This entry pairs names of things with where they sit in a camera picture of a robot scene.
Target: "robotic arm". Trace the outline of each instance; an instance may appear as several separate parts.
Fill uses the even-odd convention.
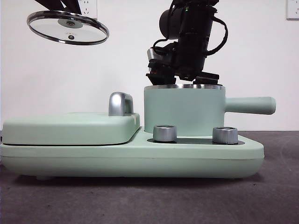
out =
[[[58,23],[68,29],[67,32],[54,34],[55,37],[52,38],[48,34],[39,32],[37,28],[40,26],[36,28],[30,26],[40,36],[58,42],[77,45],[102,43],[109,36],[109,31],[103,24],[81,16],[78,0],[35,1],[51,11],[72,13],[45,12],[41,15],[33,14],[33,16],[29,16],[28,24],[37,19],[58,18]],[[149,74],[147,74],[147,77],[153,85],[175,84],[175,76],[182,80],[193,81],[194,84],[218,84],[219,75],[203,72],[206,57],[220,50],[228,38],[226,24],[214,16],[217,13],[217,9],[213,6],[218,2],[219,0],[173,0],[170,9],[162,13],[160,30],[165,39],[156,41],[153,47],[148,50]],[[221,44],[215,49],[208,51],[207,46],[213,21],[224,25],[226,32]],[[82,23],[94,26],[95,33],[103,32],[104,37],[102,38],[99,35],[99,40],[97,41],[80,41],[80,37],[85,36],[84,30],[80,33],[79,29],[82,27]],[[164,47],[156,46],[159,42],[174,39],[178,41]]]
[[[165,39],[158,40],[148,50],[149,71],[147,77],[153,85],[175,84],[175,76],[194,84],[217,84],[219,75],[203,72],[205,59],[220,50],[227,41],[226,24],[216,18],[214,8],[219,0],[173,0],[170,9],[160,18],[160,30]],[[225,27],[221,44],[208,51],[207,46],[213,21]],[[165,47],[157,47],[162,41],[178,39]]]

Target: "chrome handle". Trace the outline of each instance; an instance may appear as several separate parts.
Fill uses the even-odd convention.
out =
[[[125,116],[134,113],[133,98],[124,92],[114,92],[109,99],[109,116]]]

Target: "wall socket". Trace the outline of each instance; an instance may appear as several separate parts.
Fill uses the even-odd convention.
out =
[[[299,20],[299,0],[287,0],[286,18],[288,20]]]
[[[98,18],[98,1],[97,0],[78,0],[81,13],[93,19]]]

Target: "pot handle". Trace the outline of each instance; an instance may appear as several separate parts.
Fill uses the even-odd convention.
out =
[[[272,97],[226,98],[225,112],[274,114],[276,101]]]

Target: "floor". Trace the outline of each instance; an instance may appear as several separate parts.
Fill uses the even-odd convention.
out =
[[[299,132],[241,132],[265,146],[249,178],[56,178],[1,166],[2,224],[299,224]]]

